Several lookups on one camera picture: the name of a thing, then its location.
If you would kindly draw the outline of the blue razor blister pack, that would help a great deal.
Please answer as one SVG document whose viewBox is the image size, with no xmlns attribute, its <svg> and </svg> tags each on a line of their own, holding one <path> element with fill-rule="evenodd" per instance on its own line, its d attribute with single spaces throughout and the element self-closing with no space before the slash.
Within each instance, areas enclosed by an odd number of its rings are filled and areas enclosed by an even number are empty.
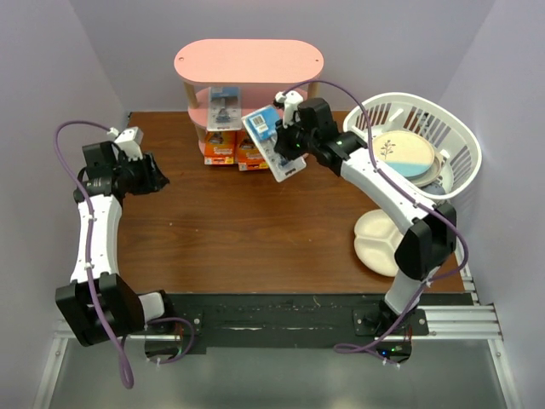
<svg viewBox="0 0 545 409">
<path fill-rule="evenodd" d="M 208 131 L 236 131 L 242 128 L 241 89 L 211 87 L 207 113 Z"/>
<path fill-rule="evenodd" d="M 242 125 L 250 139 L 265 159 L 276 182 L 282 182 L 304 170 L 307 163 L 303 157 L 287 159 L 275 151 L 278 140 L 276 122 L 281 121 L 275 107 L 262 107 L 242 117 Z"/>
</svg>

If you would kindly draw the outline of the orange razor box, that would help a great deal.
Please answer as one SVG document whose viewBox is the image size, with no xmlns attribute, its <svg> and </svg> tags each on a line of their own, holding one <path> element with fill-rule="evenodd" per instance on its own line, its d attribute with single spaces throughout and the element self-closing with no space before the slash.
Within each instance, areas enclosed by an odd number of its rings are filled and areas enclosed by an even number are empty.
<svg viewBox="0 0 545 409">
<path fill-rule="evenodd" d="M 204 142 L 204 164 L 234 164 L 236 137 L 235 131 L 208 132 Z"/>
<path fill-rule="evenodd" d="M 245 130 L 237 132 L 235 151 L 239 171 L 268 169 L 265 159 Z"/>
</svg>

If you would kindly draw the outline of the pink three-tier wooden shelf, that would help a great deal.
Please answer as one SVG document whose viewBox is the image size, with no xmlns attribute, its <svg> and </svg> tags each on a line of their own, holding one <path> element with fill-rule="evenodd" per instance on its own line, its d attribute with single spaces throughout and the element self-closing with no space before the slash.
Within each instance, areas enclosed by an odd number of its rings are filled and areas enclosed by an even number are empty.
<svg viewBox="0 0 545 409">
<path fill-rule="evenodd" d="M 201 39 L 184 46 L 174 58 L 201 151 L 210 89 L 239 87 L 242 113 L 247 114 L 270 103 L 276 92 L 319 78 L 323 68 L 320 50 L 295 39 Z"/>
</svg>

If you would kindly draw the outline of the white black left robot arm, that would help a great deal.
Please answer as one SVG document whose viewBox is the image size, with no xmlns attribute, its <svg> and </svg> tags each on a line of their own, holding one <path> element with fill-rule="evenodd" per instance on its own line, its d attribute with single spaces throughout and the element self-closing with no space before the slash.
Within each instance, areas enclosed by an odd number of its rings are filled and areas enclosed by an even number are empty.
<svg viewBox="0 0 545 409">
<path fill-rule="evenodd" d="M 58 288 L 55 303 L 76 339 L 88 347 L 142 331 L 175 328 L 176 313 L 165 291 L 139 295 L 118 268 L 118 226 L 126 195 L 157 193 L 169 179 L 145 152 L 131 159 L 119 145 L 104 141 L 83 147 L 85 166 L 77 173 L 73 198 L 80 215 L 78 253 L 69 285 Z"/>
</svg>

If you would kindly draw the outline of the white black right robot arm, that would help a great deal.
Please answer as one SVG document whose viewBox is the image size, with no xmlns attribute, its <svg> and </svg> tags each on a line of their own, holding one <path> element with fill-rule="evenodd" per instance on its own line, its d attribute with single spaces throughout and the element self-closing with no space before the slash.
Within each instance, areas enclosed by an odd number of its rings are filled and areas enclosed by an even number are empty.
<svg viewBox="0 0 545 409">
<path fill-rule="evenodd" d="M 409 325 L 423 288 L 455 250 L 456 211 L 449 204 L 436 207 L 407 184 L 396 182 L 376 162 L 372 139 L 339 131 L 324 99 L 278 93 L 273 104 L 283 111 L 276 123 L 276 152 L 287 159 L 313 155 L 372 199 L 402 233 L 394 252 L 398 272 L 370 319 L 376 334 L 399 334 Z"/>
</svg>

